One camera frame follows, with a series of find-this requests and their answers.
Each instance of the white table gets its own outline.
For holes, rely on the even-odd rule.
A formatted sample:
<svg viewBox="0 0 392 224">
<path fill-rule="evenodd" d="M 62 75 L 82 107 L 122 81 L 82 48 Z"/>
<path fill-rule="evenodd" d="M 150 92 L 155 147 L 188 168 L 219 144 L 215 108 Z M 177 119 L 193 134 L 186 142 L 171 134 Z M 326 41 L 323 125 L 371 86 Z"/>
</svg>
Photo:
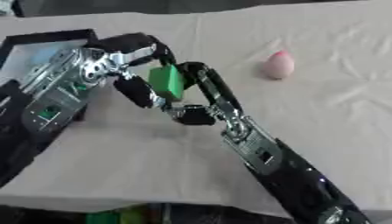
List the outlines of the white table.
<svg viewBox="0 0 392 224">
<path fill-rule="evenodd" d="M 179 60 L 215 67 L 245 111 L 317 166 L 377 219 L 392 216 L 392 2 L 260 6 L 192 15 L 119 13 L 5 18 L 6 35 L 94 28 L 158 36 Z M 289 50 L 297 70 L 260 78 L 258 63 Z M 187 102 L 202 99 L 196 89 Z M 69 128 L 0 190 L 0 204 L 100 211 L 174 201 L 285 215 L 219 137 L 140 109 L 111 86 L 84 123 Z"/>
</svg>

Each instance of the black robotic finger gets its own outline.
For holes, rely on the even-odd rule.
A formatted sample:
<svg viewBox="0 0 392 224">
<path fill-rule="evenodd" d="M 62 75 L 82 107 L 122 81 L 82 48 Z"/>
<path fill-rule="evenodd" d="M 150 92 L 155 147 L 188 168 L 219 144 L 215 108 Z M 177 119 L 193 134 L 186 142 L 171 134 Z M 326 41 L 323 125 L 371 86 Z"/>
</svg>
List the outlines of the black robotic finger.
<svg viewBox="0 0 392 224">
<path fill-rule="evenodd" d="M 201 105 L 186 105 L 182 113 L 174 119 L 184 125 L 214 125 L 215 118 Z"/>
<path fill-rule="evenodd" d="M 104 38 L 88 43 L 85 47 L 99 48 L 107 53 L 133 53 L 136 50 L 155 45 L 156 50 L 151 56 L 131 61 L 130 67 L 139 66 L 152 60 L 159 60 L 163 66 L 175 64 L 176 59 L 170 48 L 151 35 L 142 32 L 128 33 L 112 38 Z"/>
<path fill-rule="evenodd" d="M 119 76 L 118 80 L 114 82 L 114 86 L 137 106 L 141 108 L 151 108 L 153 106 L 151 99 L 153 90 L 150 84 L 142 78 L 134 76 L 131 79 L 125 79 Z"/>
<path fill-rule="evenodd" d="M 152 44 L 153 40 L 151 38 L 144 33 L 137 32 L 100 39 L 85 45 L 85 47 L 99 48 L 107 53 L 132 53 L 135 50 L 151 46 Z"/>
</svg>

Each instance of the silver metal part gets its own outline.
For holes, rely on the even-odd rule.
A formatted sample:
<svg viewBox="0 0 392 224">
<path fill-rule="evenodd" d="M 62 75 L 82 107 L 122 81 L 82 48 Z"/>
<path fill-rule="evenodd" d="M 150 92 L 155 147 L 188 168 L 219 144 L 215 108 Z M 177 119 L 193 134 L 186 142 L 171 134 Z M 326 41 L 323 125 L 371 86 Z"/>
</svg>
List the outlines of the silver metal part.
<svg viewBox="0 0 392 224">
<path fill-rule="evenodd" d="M 235 108 L 222 97 L 219 89 L 207 76 L 206 67 L 198 72 L 201 84 L 215 99 L 209 108 L 211 116 L 226 122 L 222 131 L 224 141 L 242 158 L 245 164 L 255 172 L 268 175 L 282 163 L 282 151 L 275 140 L 260 128 L 249 116 Z"/>
<path fill-rule="evenodd" d="M 244 116 L 241 121 L 248 134 L 242 138 L 233 137 L 231 131 L 226 129 L 221 133 L 223 139 L 248 167 L 262 175 L 269 175 L 282 163 L 281 149 L 249 116 Z"/>
<path fill-rule="evenodd" d="M 343 217 L 343 209 L 334 206 L 328 209 L 318 220 L 318 224 L 338 224 Z"/>
<path fill-rule="evenodd" d="M 26 128 L 33 132 L 58 130 L 85 107 L 91 92 L 105 83 L 108 74 L 119 74 L 129 80 L 136 75 L 128 64 L 152 55 L 156 45 L 130 53 L 106 53 L 101 49 L 65 49 L 44 65 L 34 67 L 21 83 L 24 93 L 33 95 L 23 114 Z M 165 99 L 152 94 L 154 107 Z"/>
<path fill-rule="evenodd" d="M 91 91 L 105 79 L 98 59 L 84 48 L 58 52 L 48 64 L 34 68 L 22 89 L 33 95 L 23 114 L 26 128 L 32 132 L 51 132 L 66 125 L 88 103 Z"/>
</svg>

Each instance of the white tablecloth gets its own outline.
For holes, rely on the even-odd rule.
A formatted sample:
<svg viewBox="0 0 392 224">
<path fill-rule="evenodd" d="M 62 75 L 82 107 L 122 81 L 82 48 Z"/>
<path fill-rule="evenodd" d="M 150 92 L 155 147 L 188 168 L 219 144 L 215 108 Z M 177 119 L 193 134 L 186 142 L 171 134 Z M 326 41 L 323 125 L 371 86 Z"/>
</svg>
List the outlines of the white tablecloth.
<svg viewBox="0 0 392 224">
<path fill-rule="evenodd" d="M 206 62 L 253 116 L 307 158 L 362 209 L 392 216 L 392 2 L 260 6 L 192 15 L 119 13 L 5 18 L 7 35 L 94 28 L 100 38 L 147 32 L 178 60 Z M 259 65 L 286 49 L 297 69 L 265 80 Z M 186 102 L 199 102 L 197 89 Z M 111 86 L 0 190 L 0 204 L 100 211 L 144 202 L 235 206 L 285 215 L 240 159 L 220 127 L 184 127 L 134 106 Z"/>
</svg>

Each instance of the green object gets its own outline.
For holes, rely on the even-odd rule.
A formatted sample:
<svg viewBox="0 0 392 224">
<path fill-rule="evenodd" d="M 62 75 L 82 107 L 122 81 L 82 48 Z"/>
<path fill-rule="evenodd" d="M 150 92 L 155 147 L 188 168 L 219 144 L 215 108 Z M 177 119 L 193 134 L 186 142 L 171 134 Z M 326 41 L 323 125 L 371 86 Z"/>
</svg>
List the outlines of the green object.
<svg viewBox="0 0 392 224">
<path fill-rule="evenodd" d="M 150 70 L 149 83 L 157 95 L 168 101 L 179 102 L 184 93 L 184 80 L 173 65 Z"/>
<path fill-rule="evenodd" d="M 120 224 L 120 215 L 115 212 L 91 213 L 86 217 L 86 224 Z"/>
<path fill-rule="evenodd" d="M 86 87 L 86 85 L 84 84 L 80 84 L 78 82 L 74 82 L 73 85 L 78 89 L 78 90 L 87 90 L 88 87 Z"/>
<path fill-rule="evenodd" d="M 46 120 L 52 120 L 60 111 L 61 109 L 57 106 L 49 106 L 42 110 L 38 115 Z"/>
<path fill-rule="evenodd" d="M 145 224 L 143 207 L 132 207 L 121 211 L 121 224 Z"/>
</svg>

